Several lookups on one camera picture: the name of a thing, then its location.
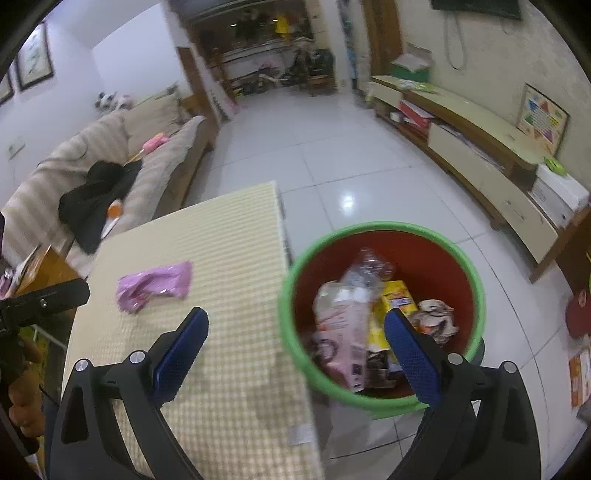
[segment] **white box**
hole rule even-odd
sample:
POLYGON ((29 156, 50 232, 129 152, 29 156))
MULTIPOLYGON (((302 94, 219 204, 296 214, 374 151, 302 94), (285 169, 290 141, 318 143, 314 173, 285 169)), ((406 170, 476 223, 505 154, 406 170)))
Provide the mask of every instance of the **white box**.
POLYGON ((582 210, 589 202, 589 191, 572 176, 561 177, 546 165, 538 165, 536 176, 551 188, 569 208, 575 212, 582 210))
POLYGON ((575 214, 575 211, 541 179, 535 180, 531 198, 557 227, 566 227, 575 214))

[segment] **wall socket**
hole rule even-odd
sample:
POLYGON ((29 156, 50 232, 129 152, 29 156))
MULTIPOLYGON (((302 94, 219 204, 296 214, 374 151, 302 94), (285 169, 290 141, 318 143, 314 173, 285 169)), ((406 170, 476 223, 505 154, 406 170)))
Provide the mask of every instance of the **wall socket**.
POLYGON ((14 141, 8 146, 8 157, 12 160, 18 153, 25 148, 25 139, 23 137, 16 137, 14 141))

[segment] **human hand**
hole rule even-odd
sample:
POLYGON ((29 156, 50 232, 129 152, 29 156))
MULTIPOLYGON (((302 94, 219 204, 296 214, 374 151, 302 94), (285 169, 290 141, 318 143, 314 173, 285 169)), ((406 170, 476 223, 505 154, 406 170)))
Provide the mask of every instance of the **human hand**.
MULTIPOLYGON (((43 360, 43 354, 35 342, 28 338, 22 338, 25 349, 25 360, 39 364, 43 360)), ((8 387, 8 398, 12 407, 8 410, 11 421, 20 427, 23 435, 36 438, 45 432, 45 415, 41 412, 43 398, 39 385, 41 378, 32 369, 27 369, 8 387)))

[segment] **yellow snack package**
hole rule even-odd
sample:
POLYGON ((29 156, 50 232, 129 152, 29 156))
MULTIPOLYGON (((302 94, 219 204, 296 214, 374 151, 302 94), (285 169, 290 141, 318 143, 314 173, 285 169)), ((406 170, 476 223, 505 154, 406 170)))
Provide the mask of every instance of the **yellow snack package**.
POLYGON ((370 352, 390 350, 384 335, 384 318, 390 310, 395 308, 399 308, 406 318, 418 310, 402 280, 385 283, 382 295, 374 305, 373 314, 368 316, 368 350, 370 352))

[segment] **sofa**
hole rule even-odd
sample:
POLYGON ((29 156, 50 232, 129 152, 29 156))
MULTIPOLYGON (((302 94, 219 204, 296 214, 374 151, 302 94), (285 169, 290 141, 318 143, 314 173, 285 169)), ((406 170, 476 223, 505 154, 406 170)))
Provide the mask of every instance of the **sofa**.
POLYGON ((181 208, 200 159, 215 146, 217 124, 188 115, 179 95, 169 88, 130 111, 112 112, 91 123, 35 168, 1 210, 6 219, 5 260, 15 267, 38 245, 52 246, 86 278, 96 254, 85 253, 60 222, 60 198, 84 183, 95 162, 125 164, 159 132, 170 141, 143 156, 123 214, 106 238, 181 208))

